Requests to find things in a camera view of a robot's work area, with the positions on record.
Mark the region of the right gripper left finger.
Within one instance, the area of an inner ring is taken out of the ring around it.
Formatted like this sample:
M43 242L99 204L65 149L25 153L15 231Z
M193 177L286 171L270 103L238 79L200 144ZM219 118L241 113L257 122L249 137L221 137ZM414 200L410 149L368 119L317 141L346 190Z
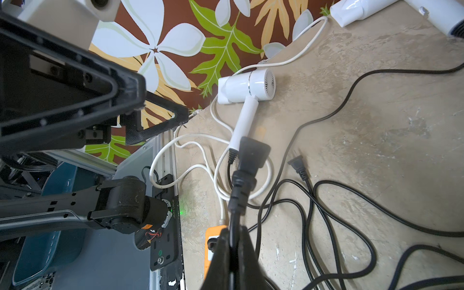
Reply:
M230 286L230 232L223 228L217 237L215 251L202 290L228 290Z

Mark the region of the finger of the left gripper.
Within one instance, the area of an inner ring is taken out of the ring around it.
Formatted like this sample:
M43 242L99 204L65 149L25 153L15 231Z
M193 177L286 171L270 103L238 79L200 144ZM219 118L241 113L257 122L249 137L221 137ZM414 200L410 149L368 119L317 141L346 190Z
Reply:
M127 146L137 145L187 123L189 109L159 95L147 93L145 107L124 116Z

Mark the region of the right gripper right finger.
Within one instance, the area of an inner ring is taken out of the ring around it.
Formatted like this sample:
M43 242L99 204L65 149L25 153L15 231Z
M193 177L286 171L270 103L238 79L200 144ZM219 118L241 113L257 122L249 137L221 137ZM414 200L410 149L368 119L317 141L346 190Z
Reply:
M248 229L244 226L239 226L234 238L234 288L236 290L269 290Z

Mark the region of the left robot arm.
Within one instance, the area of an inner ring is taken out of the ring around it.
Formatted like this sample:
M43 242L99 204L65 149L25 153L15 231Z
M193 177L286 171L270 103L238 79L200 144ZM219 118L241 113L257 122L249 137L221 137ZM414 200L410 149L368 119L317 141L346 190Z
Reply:
M119 118L129 145L188 121L186 107L151 93L145 76L1 14L1 159L83 146L87 130ZM79 228L123 234L166 227L169 201L137 177L81 191L1 202L1 239Z

